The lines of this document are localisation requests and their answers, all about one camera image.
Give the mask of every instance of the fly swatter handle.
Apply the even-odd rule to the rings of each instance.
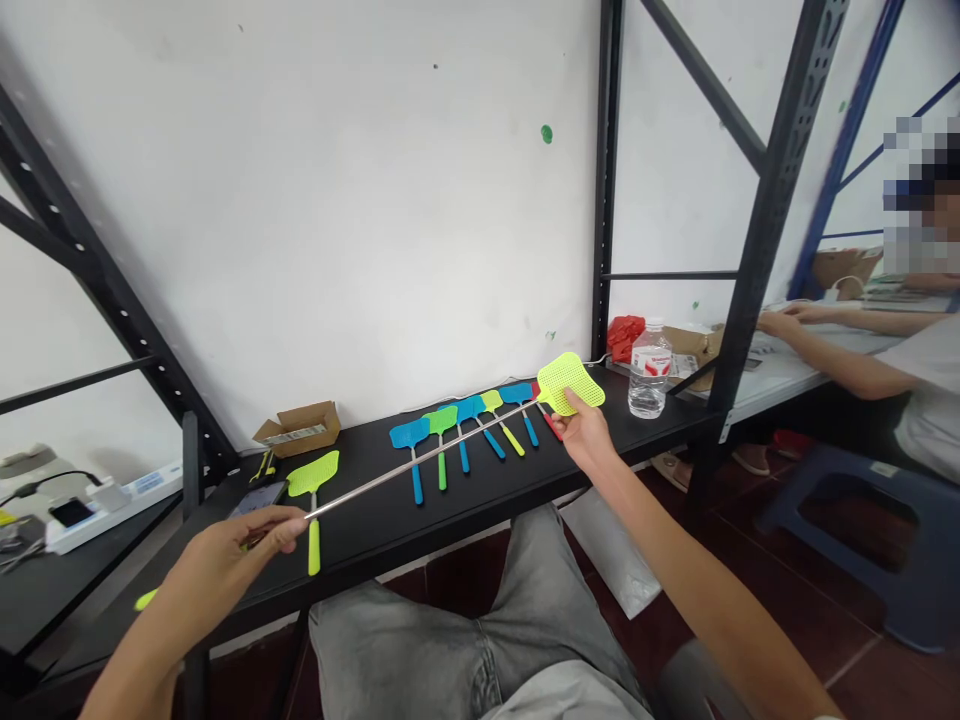
[[[440,453],[440,490],[447,489],[447,458],[446,453]]]
[[[497,453],[497,457],[501,460],[506,460],[507,454],[503,451],[503,448],[500,447],[500,443],[493,439],[493,435],[490,434],[490,431],[484,430],[483,436],[487,439],[487,442],[490,443],[490,447],[493,448],[493,451]]]
[[[533,423],[530,422],[530,418],[527,417],[527,411],[523,411],[523,424],[527,426],[527,435],[530,436],[530,442],[533,443],[534,447],[540,447],[540,438],[537,437],[537,433],[533,430]]]
[[[136,610],[137,612],[143,612],[143,609],[150,604],[150,601],[153,600],[153,596],[156,594],[157,594],[156,590],[151,590],[145,595],[141,595],[139,598],[137,598],[137,602],[134,603],[133,609]]]
[[[553,430],[553,434],[557,436],[557,440],[563,442],[563,435],[560,434],[560,431],[557,430],[556,426],[553,424],[553,420],[551,420],[550,416],[546,413],[543,413],[543,421],[550,427],[551,430]]]
[[[310,521],[310,554],[307,557],[307,574],[320,572],[320,523]]]
[[[500,423],[500,427],[503,428],[503,434],[507,436],[507,440],[509,440],[510,444],[513,445],[513,449],[517,451],[517,455],[520,457],[526,455],[527,453],[524,451],[523,446],[517,442],[517,439],[513,436],[513,433],[510,432],[510,428],[503,423]]]
[[[410,457],[417,459],[417,453],[410,448]],[[423,485],[420,484],[420,466],[413,466],[413,499],[417,505],[423,505]]]

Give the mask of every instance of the blue plastic stool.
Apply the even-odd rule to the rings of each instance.
[[[801,517],[800,504],[831,475],[859,478],[916,513],[919,526],[900,572],[878,567]],[[887,605],[887,632],[905,645],[943,652],[960,628],[960,486],[821,444],[756,525],[764,534],[786,528],[870,587]]]

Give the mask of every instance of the white plastic bag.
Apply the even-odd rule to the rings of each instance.
[[[560,511],[624,614],[635,618],[660,593],[660,583],[595,488]]]

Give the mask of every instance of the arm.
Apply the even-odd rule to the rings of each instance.
[[[81,720],[169,718],[180,661],[236,605],[277,552],[293,552],[303,510],[272,506],[197,535],[97,679]],[[251,537],[268,533],[249,552]]]
[[[877,314],[899,315],[900,313]],[[796,350],[807,365],[822,372],[861,400],[893,397],[912,390],[919,382],[913,375],[897,370],[874,357],[850,352],[827,342],[805,330],[796,317],[786,313],[763,313],[757,323],[757,329],[783,340]]]
[[[757,720],[841,717],[823,685],[750,591],[670,517],[617,455],[597,408],[554,415],[570,456],[630,533],[650,569]]]
[[[853,310],[830,305],[797,303],[783,311],[803,325],[837,323],[847,327],[870,330],[881,335],[910,337],[921,330],[951,317],[948,313],[897,313],[876,310]]]

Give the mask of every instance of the metal shelving rack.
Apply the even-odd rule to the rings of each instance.
[[[30,213],[0,197],[0,223],[73,273],[130,354],[130,362],[0,400],[0,415],[138,371],[177,422],[195,414],[208,479],[218,481],[236,467],[236,451],[2,87],[0,172]]]
[[[606,352],[610,284],[628,280],[735,280],[720,355],[675,387],[679,392],[714,370],[708,408],[726,414],[733,407],[750,351],[763,295],[776,258],[807,141],[843,27],[847,0],[805,0],[794,36],[777,112],[764,147],[733,98],[671,14],[663,0],[640,0],[684,67],[710,102],[734,141],[760,176],[736,270],[669,273],[615,273],[613,250],[617,125],[620,106],[624,0],[603,0],[600,30],[600,91],[597,114],[597,194],[594,228],[592,356]],[[688,502],[706,500],[709,477],[722,457],[720,431],[705,443],[690,484]]]
[[[790,290],[787,293],[787,297],[790,300],[800,297],[818,297],[822,295],[822,288],[820,288],[811,277],[813,261],[820,247],[821,240],[854,237],[858,235],[883,235],[883,230],[879,228],[836,233],[833,235],[824,233],[826,232],[827,222],[830,220],[830,212],[833,210],[833,204],[837,195],[847,187],[847,185],[853,182],[860,173],[866,170],[874,160],[880,157],[880,154],[883,152],[883,145],[878,145],[863,162],[844,177],[843,173],[847,168],[847,163],[850,162],[850,155],[853,153],[853,145],[856,142],[857,134],[860,132],[860,125],[863,123],[863,118],[867,113],[867,107],[870,105],[873,88],[877,83],[877,78],[880,76],[883,60],[887,55],[887,49],[890,47],[890,41],[896,32],[900,12],[903,10],[903,4],[904,0],[887,0],[880,14],[877,29],[873,34],[873,39],[870,41],[870,47],[867,49],[867,55],[864,58],[860,76],[857,78],[857,85],[854,89],[853,97],[850,99],[850,107],[847,108],[847,114],[843,120],[843,127],[840,129],[840,137],[837,138],[837,144],[833,150],[833,157],[830,159],[827,176],[823,181],[823,186],[820,188],[820,196],[817,198],[817,205],[813,211],[813,217],[810,220],[810,226],[807,229],[803,247],[800,250],[797,269],[793,275],[793,279],[790,281]],[[960,72],[950,78],[942,88],[934,93],[934,95],[913,114],[913,117],[923,117],[926,115],[927,111],[940,102],[958,83],[960,83]]]
[[[663,0],[640,2],[757,171],[760,182],[736,270],[612,272],[624,0],[602,0],[592,354],[600,357],[606,351],[612,282],[735,280],[720,356],[702,369],[716,371],[709,408],[728,412],[736,397],[807,139],[843,25],[847,0],[805,0],[767,147]],[[184,426],[185,435],[191,435],[187,430],[193,428],[194,423],[184,423],[184,418],[193,414],[196,437],[191,435],[189,442],[199,446],[196,462],[211,468],[208,481],[218,481],[236,467],[236,451],[3,88],[0,88],[0,171],[30,213],[21,212],[0,197],[0,223],[73,273],[131,358],[130,362],[116,367],[0,400],[0,414],[124,373],[141,372],[174,418]],[[190,448],[185,450],[189,451],[185,455],[193,452]],[[701,476],[709,469],[709,463],[698,463],[697,467],[691,488],[694,502],[702,497]]]

